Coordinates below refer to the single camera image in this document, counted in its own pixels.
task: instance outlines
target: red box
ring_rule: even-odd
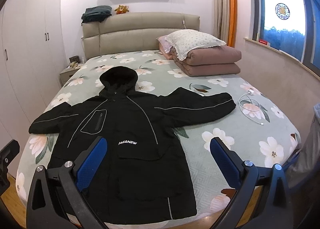
[[[264,44],[264,45],[270,46],[270,42],[267,42],[265,40],[259,39],[259,42]]]

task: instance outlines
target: jacket hood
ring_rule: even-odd
[[[137,80],[138,75],[133,69],[123,66],[112,67],[100,76],[100,81],[105,88],[99,95],[135,91]]]

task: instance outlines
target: window sill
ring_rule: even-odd
[[[298,64],[300,67],[302,67],[303,69],[308,71],[311,75],[313,75],[316,79],[318,79],[320,81],[320,77],[316,73],[314,73],[311,69],[309,69],[308,67],[303,65],[298,59],[296,59],[295,57],[291,56],[290,54],[288,54],[288,53],[286,53],[284,51],[278,51],[278,50],[276,50],[276,49],[274,49],[274,48],[272,48],[270,46],[267,46],[265,44],[262,44],[262,43],[260,43],[258,41],[254,41],[254,40],[251,40],[251,39],[248,39],[248,38],[244,38],[244,40],[249,41],[251,43],[255,43],[255,44],[259,45],[259,46],[263,46],[265,48],[268,48],[268,49],[270,49],[270,50],[272,50],[272,51],[274,51],[274,52],[276,52],[278,54],[287,56],[289,59],[293,60],[296,64]]]

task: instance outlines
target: wardrobe door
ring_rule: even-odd
[[[61,32],[60,0],[45,0],[45,24],[50,37],[50,54],[59,80],[60,72],[67,67]]]
[[[26,17],[27,54],[42,98],[49,105],[60,90],[60,84],[49,53],[52,37],[45,28],[45,0],[27,0]]]
[[[5,65],[15,96],[32,122],[43,113],[46,105],[28,56],[26,21],[26,0],[7,0],[2,26],[3,47],[7,53]]]
[[[2,45],[3,11],[4,8],[0,11],[0,150],[11,139],[15,139],[19,142],[22,152],[29,137],[30,122],[16,98],[5,65],[6,56]],[[9,165],[9,172],[13,176],[16,176],[20,155]]]

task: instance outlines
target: metal screw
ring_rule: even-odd
[[[247,166],[247,167],[251,167],[253,165],[253,162],[250,161],[250,160],[245,160],[244,161],[244,164]]]
[[[65,164],[64,164],[64,166],[66,167],[66,168],[70,168],[71,166],[73,165],[73,163],[72,163],[72,161],[67,161]]]
[[[40,166],[37,167],[37,171],[38,171],[38,172],[40,172],[40,171],[42,171],[42,170],[43,170],[43,166],[42,166],[42,165],[40,165]]]
[[[275,165],[275,168],[276,168],[277,170],[281,170],[281,169],[282,169],[282,167],[281,167],[280,164],[276,164],[276,165]]]

